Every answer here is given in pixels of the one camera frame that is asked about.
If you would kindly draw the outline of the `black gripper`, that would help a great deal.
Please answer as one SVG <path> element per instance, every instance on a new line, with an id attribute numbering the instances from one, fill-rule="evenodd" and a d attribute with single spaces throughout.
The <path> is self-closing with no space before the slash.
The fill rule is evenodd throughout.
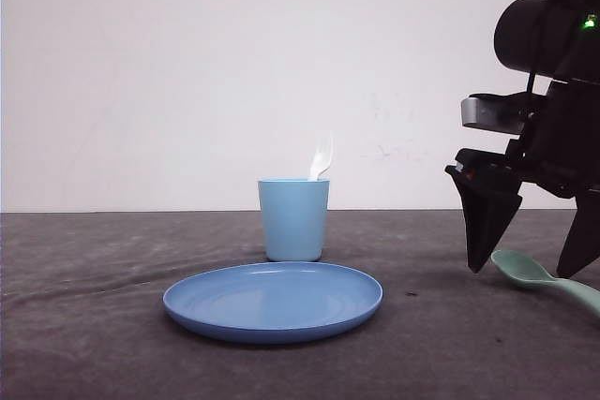
<path id="1" fill-rule="evenodd" d="M 523 128 L 504 153 L 462 149 L 445 168 L 461 197 L 468 267 L 481 271 L 522 202 L 521 184 L 533 183 L 576 197 L 557 266 L 570 278 L 599 258 L 599 85 L 554 81 L 519 112 Z"/>

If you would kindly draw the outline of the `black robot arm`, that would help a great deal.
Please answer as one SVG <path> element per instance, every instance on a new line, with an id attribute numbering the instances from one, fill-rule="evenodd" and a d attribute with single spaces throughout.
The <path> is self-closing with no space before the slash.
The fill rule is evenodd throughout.
<path id="1" fill-rule="evenodd" d="M 599 256 L 599 0 L 516 0 L 496 25 L 494 50 L 505 67 L 550 85 L 542 95 L 527 87 L 461 103 L 464 126 L 510 138 L 503 153 L 464 148 L 446 167 L 462 201 L 468 265 L 484 267 L 531 183 L 576 203 L 557 265 L 567 278 Z"/>

